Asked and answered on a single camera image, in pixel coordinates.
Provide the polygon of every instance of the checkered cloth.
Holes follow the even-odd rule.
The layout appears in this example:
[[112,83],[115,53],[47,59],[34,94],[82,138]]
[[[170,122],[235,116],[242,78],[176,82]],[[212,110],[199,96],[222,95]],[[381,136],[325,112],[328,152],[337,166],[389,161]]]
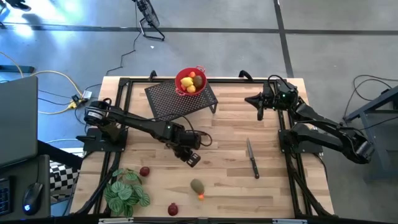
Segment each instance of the checkered cloth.
[[57,201],[68,198],[72,194],[72,186],[79,174],[78,169],[68,167],[58,162],[50,163],[50,191]]

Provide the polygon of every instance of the wooden table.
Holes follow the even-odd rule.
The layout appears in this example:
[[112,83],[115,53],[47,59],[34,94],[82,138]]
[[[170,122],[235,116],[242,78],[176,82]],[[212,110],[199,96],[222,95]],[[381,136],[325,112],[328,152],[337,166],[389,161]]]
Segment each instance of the wooden table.
[[[99,99],[109,97],[115,101],[119,78],[104,77]],[[287,80],[298,86],[300,96],[308,102],[303,79]],[[153,117],[144,91],[151,85],[155,83],[134,84],[130,113]],[[245,97],[262,91],[262,84],[212,83],[211,87],[219,101],[216,113],[212,114],[205,108],[187,116],[195,129],[206,131],[213,137],[210,147],[202,146],[196,151],[201,161],[194,168],[177,159],[171,149],[165,148],[149,134],[129,130],[120,167],[134,170],[150,167],[150,175],[142,179],[151,205],[145,208],[136,205],[134,216],[169,217],[167,207],[174,202],[179,208],[178,217],[294,217],[285,157],[279,151],[277,112],[265,110],[263,121],[257,121],[257,111],[244,101]],[[188,127],[182,118],[175,121]],[[247,138],[252,144],[260,179],[254,178],[246,147]],[[103,152],[94,152],[84,160],[71,212],[81,208],[97,187],[103,157]],[[309,189],[323,207],[333,213],[322,164],[312,154],[302,154],[302,160]],[[199,201],[190,188],[190,181],[194,178],[205,185],[204,201]],[[298,197],[304,211],[300,190]],[[105,206],[103,199],[101,211]]]

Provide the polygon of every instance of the red bowl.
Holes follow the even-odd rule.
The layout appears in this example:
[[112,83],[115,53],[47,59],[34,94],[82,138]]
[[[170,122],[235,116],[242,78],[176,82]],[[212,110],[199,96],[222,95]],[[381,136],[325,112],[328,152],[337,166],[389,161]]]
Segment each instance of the red bowl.
[[[178,94],[180,96],[195,96],[195,95],[200,94],[205,89],[206,84],[207,84],[205,71],[206,71],[205,68],[203,68],[202,66],[199,66],[199,65],[196,68],[184,68],[183,70],[181,70],[175,77],[175,92],[176,92],[176,94]],[[201,87],[197,88],[196,92],[187,93],[181,87],[181,79],[188,77],[189,73],[191,73],[191,72],[195,72],[196,75],[199,75],[201,77],[201,79],[203,80],[203,82],[202,82]]]

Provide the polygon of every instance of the gray floor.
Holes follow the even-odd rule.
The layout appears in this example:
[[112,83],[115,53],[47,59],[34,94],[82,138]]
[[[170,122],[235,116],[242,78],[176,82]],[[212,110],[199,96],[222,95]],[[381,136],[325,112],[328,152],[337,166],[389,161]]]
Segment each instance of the gray floor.
[[[280,0],[286,29],[397,30],[398,2],[393,0]],[[11,9],[0,21],[23,24],[135,27],[134,5],[129,0],[27,0],[31,13]],[[162,27],[277,29],[271,0],[152,0]],[[120,55],[132,50],[137,32],[31,31],[29,26],[0,30],[0,51],[20,65],[37,70],[67,73],[81,89],[101,83],[110,68],[117,67]],[[166,41],[140,37],[136,52],[124,58],[124,68],[109,75],[148,75],[156,70],[174,76],[181,68],[206,67],[209,76],[235,77],[242,69],[254,77],[278,74],[286,77],[279,34],[165,33]],[[398,35],[287,35],[294,77],[304,78],[310,104],[323,116],[340,120],[353,91],[356,75],[370,74],[398,78]],[[9,64],[0,57],[1,64]],[[0,73],[2,79],[16,79],[16,73]],[[63,77],[43,74],[39,88],[73,95]],[[368,98],[385,89],[367,83],[360,92]],[[50,100],[53,98],[40,93]],[[365,101],[355,96],[349,112]],[[42,111],[62,106],[39,102]],[[72,111],[60,115],[39,115],[39,139],[49,141],[83,134]],[[58,143],[59,147],[81,146],[78,142]],[[329,187],[337,215],[346,218],[398,222],[398,182],[365,183],[371,165],[359,166],[341,154],[325,152]]]

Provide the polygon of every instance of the leafy plant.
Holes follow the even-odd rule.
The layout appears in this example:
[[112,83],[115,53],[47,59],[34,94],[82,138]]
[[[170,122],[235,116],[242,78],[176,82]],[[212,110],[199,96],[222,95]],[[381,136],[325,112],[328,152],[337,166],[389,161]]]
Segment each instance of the leafy plant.
[[123,213],[126,217],[131,217],[132,207],[137,203],[142,207],[150,205],[149,195],[144,192],[137,172],[131,169],[118,169],[112,176],[119,176],[119,179],[112,185],[107,184],[104,196],[115,215]]

